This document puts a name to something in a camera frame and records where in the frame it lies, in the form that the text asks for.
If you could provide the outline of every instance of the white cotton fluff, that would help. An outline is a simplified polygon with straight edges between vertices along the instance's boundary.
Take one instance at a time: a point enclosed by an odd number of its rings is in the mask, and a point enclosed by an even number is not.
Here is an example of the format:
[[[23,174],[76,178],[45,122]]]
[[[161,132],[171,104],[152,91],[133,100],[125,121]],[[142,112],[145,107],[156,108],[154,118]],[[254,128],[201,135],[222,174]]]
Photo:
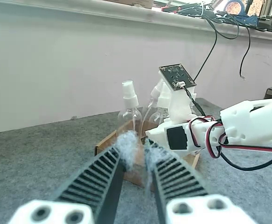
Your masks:
[[[119,151],[121,160],[125,165],[127,171],[133,169],[135,162],[135,155],[138,151],[139,138],[135,131],[127,131],[117,137],[114,144],[115,148]]]

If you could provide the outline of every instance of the spray bottle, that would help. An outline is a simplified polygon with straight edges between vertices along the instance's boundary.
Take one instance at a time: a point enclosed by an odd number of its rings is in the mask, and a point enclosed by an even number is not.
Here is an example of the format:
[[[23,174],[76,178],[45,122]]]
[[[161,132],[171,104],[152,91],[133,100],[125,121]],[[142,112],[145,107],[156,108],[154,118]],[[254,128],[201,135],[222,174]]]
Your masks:
[[[139,105],[132,80],[122,83],[123,100],[125,109],[118,114],[117,136],[128,130],[133,130],[140,136],[142,116],[137,106]]]
[[[153,115],[157,111],[158,99],[163,87],[163,83],[164,83],[163,79],[160,79],[157,85],[153,88],[153,90],[150,93],[148,106],[143,107],[142,109],[143,121],[141,125],[141,133],[145,132],[147,129],[147,126],[149,125],[149,124],[145,124],[145,122],[149,121],[149,118],[151,117],[151,115]]]
[[[171,100],[171,90],[167,84],[163,83],[162,92],[160,93],[157,111],[149,118],[150,123],[160,125],[164,119],[169,118],[168,108]]]

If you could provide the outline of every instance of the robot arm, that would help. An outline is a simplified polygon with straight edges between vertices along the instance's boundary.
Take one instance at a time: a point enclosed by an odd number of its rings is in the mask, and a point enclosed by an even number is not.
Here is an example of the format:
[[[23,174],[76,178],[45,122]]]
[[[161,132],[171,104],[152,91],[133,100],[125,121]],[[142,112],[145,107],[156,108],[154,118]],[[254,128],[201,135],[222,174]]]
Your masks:
[[[214,126],[217,121],[211,117],[199,117],[181,124],[164,122],[146,134],[181,155],[206,148],[207,144],[220,146],[223,134],[230,145],[263,146],[272,143],[272,99],[243,101],[222,110],[220,115],[220,126]]]

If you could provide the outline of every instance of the gray carpet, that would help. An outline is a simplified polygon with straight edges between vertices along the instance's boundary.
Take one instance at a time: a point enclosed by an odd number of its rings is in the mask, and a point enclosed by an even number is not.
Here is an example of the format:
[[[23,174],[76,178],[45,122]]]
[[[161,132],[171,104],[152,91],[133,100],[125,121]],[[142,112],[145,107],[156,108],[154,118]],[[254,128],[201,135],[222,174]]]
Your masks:
[[[197,100],[207,114],[218,117],[219,107]],[[116,128],[117,113],[23,128],[0,133],[0,224],[31,199],[47,199],[54,190],[93,156],[96,143]],[[272,155],[242,151],[225,153],[243,166],[260,164]],[[213,193],[228,196],[259,224],[272,223],[272,165],[243,172],[202,151],[197,169]],[[154,197],[124,181],[116,224],[157,224]]]

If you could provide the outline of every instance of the white spray nozzle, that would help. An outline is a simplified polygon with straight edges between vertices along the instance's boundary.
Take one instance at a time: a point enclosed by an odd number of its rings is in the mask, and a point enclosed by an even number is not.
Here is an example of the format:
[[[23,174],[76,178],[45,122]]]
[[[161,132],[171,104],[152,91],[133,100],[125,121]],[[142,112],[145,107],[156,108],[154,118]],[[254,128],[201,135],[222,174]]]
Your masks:
[[[137,107],[139,105],[137,94],[132,80],[122,83],[123,100],[127,109]]]
[[[166,83],[163,83],[162,92],[158,100],[158,107],[168,108],[171,100],[171,90]]]
[[[150,95],[153,99],[158,99],[160,96],[160,92],[162,91],[163,88],[163,79],[160,79],[157,85],[153,88],[151,91]]]

